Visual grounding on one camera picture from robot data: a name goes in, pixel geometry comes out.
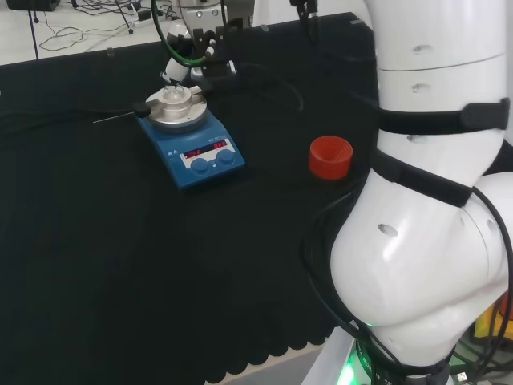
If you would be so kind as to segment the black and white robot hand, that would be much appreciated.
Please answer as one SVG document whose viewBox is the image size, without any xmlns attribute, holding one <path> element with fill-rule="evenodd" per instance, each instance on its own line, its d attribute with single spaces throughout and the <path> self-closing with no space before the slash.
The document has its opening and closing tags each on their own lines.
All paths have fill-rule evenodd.
<svg viewBox="0 0 513 385">
<path fill-rule="evenodd" d="M 243 18 L 234 18 L 192 30 L 182 18 L 174 18 L 162 33 L 169 60 L 161 79 L 169 86 L 198 85 L 208 91 L 236 84 L 239 66 L 229 39 L 247 25 Z"/>
</svg>

